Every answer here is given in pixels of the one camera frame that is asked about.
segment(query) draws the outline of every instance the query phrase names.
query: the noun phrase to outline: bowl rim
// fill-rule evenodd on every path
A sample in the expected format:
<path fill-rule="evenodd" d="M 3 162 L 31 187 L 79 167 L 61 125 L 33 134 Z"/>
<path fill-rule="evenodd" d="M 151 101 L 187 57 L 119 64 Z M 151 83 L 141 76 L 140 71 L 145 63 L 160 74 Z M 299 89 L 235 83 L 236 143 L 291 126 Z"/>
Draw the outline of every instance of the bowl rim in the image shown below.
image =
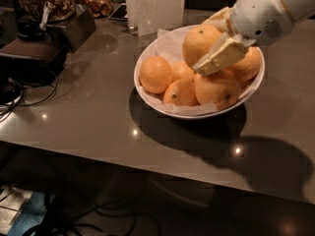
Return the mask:
<path fill-rule="evenodd" d="M 191 29 L 193 27 L 195 27 L 197 25 L 192 25 L 192 26 L 187 26 L 187 27 L 183 27 L 183 28 L 179 28 L 179 29 L 175 29 L 175 30 L 172 30 L 172 31 L 177 31 L 177 30 L 188 30 L 188 29 Z M 170 116 L 170 117 L 173 117 L 173 118 L 178 118 L 178 119 L 184 119 L 184 120 L 199 120 L 199 119 L 205 119 L 205 118 L 209 118 L 209 117 L 214 117 L 214 116 L 217 116 L 217 115 L 221 115 L 223 113 L 226 113 L 230 110 L 232 110 L 233 108 L 236 108 L 237 106 L 243 104 L 248 98 L 250 98 L 253 93 L 257 90 L 257 88 L 260 86 L 260 84 L 262 83 L 263 79 L 264 79 L 264 75 L 265 75 L 265 69 L 266 69 L 266 63 L 265 63 L 265 58 L 264 58 L 264 55 L 263 55 L 263 52 L 262 50 L 258 48 L 258 50 L 260 51 L 261 53 L 261 56 L 262 56 L 262 64 L 261 64 L 261 67 L 260 67 L 260 71 L 258 72 L 258 74 L 256 75 L 253 83 L 255 82 L 256 83 L 256 86 L 250 90 L 247 94 L 245 94 L 242 99 L 238 100 L 235 104 L 233 104 L 232 106 L 222 110 L 222 111 L 217 111 L 217 112 L 211 112 L 211 113 L 207 113 L 207 114 L 201 114 L 201 115 L 179 115 L 179 114 L 173 114 L 173 113 L 169 113 L 169 112 L 166 112 L 166 111 L 162 111 L 158 108 L 156 108 L 155 106 L 152 106 L 143 96 L 142 96 L 142 91 L 139 90 L 139 87 L 141 86 L 140 84 L 140 80 L 139 80 L 139 75 L 137 72 L 139 72 L 139 69 L 141 67 L 141 61 L 143 60 L 144 56 L 147 55 L 147 52 L 149 50 L 151 50 L 152 48 L 154 48 L 155 50 L 157 50 L 156 46 L 158 45 L 158 40 L 154 40 L 150 45 L 147 46 L 147 48 L 142 52 L 142 54 L 139 56 L 138 60 L 137 60 L 137 63 L 136 63 L 136 66 L 135 66 L 135 69 L 134 69 L 134 84 L 135 84 L 135 88 L 140 96 L 141 99 L 143 99 L 146 104 L 149 105 L 149 107 L 153 108 L 154 110 L 156 110 L 157 112 L 161 113 L 161 114 L 164 114 L 164 115 L 167 115 L 167 116 Z"/>

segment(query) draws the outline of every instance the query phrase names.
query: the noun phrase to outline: floor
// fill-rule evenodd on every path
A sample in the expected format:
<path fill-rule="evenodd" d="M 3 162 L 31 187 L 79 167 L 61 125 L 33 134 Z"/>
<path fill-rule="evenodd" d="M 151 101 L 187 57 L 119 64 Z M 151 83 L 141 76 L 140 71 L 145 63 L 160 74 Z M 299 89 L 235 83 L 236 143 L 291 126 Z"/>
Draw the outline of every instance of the floor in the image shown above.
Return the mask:
<path fill-rule="evenodd" d="M 315 235 L 309 204 L 49 151 L 0 148 L 0 186 L 50 198 L 43 221 L 54 233 L 36 236 Z"/>

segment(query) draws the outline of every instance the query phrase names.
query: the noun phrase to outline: orange fruit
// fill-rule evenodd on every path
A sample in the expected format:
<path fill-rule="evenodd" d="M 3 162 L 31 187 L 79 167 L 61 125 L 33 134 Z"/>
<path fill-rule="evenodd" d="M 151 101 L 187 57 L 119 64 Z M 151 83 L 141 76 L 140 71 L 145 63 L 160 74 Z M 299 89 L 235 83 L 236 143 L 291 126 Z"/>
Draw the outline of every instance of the orange fruit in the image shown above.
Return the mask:
<path fill-rule="evenodd" d="M 240 88 L 234 77 L 220 70 L 209 76 L 196 74 L 195 92 L 200 104 L 212 101 L 221 111 L 237 102 Z"/>
<path fill-rule="evenodd" d="M 210 51 L 220 36 L 221 32 L 212 25 L 199 25 L 190 29 L 182 45 L 182 54 L 187 65 L 193 67 Z"/>
<path fill-rule="evenodd" d="M 176 61 L 171 64 L 173 80 L 191 80 L 194 81 L 195 72 L 184 61 Z"/>
<path fill-rule="evenodd" d="M 169 62 L 160 56 L 149 57 L 141 64 L 139 80 L 148 92 L 163 93 L 172 82 Z"/>
<path fill-rule="evenodd" d="M 164 93 L 163 103 L 173 103 L 177 106 L 199 105 L 193 81 L 179 80 L 173 82 Z"/>
<path fill-rule="evenodd" d="M 262 55 L 257 47 L 250 47 L 245 57 L 237 63 L 224 68 L 229 74 L 236 78 L 236 80 L 244 85 L 254 78 L 262 64 Z"/>

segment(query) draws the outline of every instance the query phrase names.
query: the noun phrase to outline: gray countertop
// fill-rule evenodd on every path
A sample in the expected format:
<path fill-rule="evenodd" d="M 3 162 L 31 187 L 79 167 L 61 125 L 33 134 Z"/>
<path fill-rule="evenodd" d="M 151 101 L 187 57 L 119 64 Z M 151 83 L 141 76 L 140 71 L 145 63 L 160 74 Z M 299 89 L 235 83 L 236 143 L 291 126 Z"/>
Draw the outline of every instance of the gray countertop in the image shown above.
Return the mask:
<path fill-rule="evenodd" d="M 208 15 L 186 11 L 184 25 Z M 134 67 L 149 40 L 108 19 L 96 26 L 68 54 L 56 96 L 17 107 L 1 141 L 315 204 L 315 21 L 263 48 L 266 76 L 245 104 L 199 121 L 163 116 L 138 96 Z"/>

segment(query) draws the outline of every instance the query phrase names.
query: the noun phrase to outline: robotic hand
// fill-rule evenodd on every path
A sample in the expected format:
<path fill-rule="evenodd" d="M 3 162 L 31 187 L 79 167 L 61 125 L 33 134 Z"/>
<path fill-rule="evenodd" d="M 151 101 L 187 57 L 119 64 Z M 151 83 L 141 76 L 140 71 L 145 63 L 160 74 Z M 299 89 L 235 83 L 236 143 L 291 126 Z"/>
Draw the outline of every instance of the robotic hand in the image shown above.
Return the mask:
<path fill-rule="evenodd" d="M 193 69 L 209 75 L 244 58 L 251 45 L 270 45 L 290 34 L 295 24 L 315 15 L 315 0 L 237 0 L 203 24 L 223 32 Z"/>

